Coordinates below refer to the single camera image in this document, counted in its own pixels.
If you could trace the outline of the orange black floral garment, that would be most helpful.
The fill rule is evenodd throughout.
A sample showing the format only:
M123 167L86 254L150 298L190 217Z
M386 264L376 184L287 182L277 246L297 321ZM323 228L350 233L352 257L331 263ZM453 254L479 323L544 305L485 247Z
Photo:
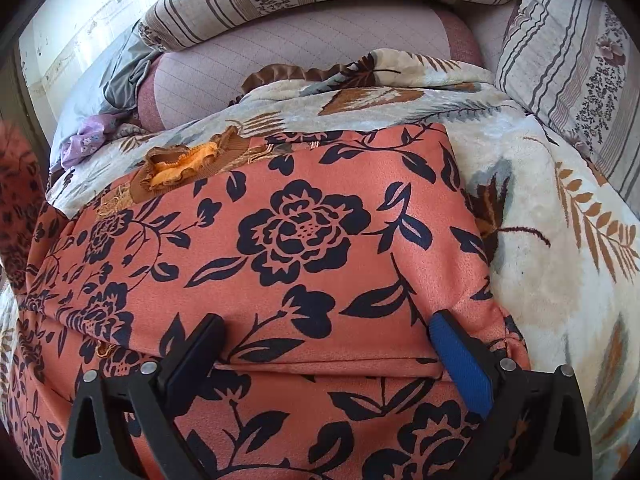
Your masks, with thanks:
M239 168L134 200L132 177L67 217L1 130L1 262L18 302L8 431L56 479L82 375L167 356L209 313L226 341L186 442L219 479L422 479L480 420L427 339L438 310L497 356L523 337L439 124L285 133Z

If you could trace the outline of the cream leaf-pattern fleece blanket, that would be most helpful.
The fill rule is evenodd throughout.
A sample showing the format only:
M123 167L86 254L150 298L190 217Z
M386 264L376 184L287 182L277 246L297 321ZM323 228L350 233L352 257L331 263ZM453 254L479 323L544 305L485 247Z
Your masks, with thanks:
M265 84L204 119L113 142L52 190L40 184L47 203L73 217L126 177L139 201L239 168L250 159L247 144L266 136L408 124L446 129L488 255L490 290L526 345L528 362L518 365L574 370L592 476L614 478L639 441L639 220L487 70L377 50L326 81ZM8 431L18 319L11 284L1 319L1 426L16 447Z

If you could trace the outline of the lilac floral cloth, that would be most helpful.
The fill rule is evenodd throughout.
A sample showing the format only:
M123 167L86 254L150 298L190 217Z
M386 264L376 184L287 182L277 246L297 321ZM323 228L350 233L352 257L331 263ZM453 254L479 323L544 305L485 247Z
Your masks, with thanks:
M65 170L94 154L116 132L125 113L85 118L77 131L62 142L60 164Z

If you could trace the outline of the pale blue bedsheet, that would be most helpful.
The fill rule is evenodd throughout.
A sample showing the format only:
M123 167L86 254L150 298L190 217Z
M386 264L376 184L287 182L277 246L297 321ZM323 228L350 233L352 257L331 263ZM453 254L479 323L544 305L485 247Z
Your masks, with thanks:
M75 134L89 116L97 115L106 103L103 85L111 77L116 58L126 46L132 28L128 27L96 58L75 82L63 103L62 112L51 141L49 166L60 166L62 143Z

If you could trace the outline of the grey crumpled cloth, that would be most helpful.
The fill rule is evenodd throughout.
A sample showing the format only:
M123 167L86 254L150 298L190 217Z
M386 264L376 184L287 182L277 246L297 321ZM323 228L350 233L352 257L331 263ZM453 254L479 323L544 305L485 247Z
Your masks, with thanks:
M106 69L101 77L101 114L120 114L137 107L138 89L162 52L147 46L135 22L108 48Z

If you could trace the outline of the striped floral pillow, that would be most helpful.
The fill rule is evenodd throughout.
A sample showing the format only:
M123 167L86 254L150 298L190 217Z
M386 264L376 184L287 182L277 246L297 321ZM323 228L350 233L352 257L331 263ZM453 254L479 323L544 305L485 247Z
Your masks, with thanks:
M639 51L601 0L522 0L496 86L639 209Z

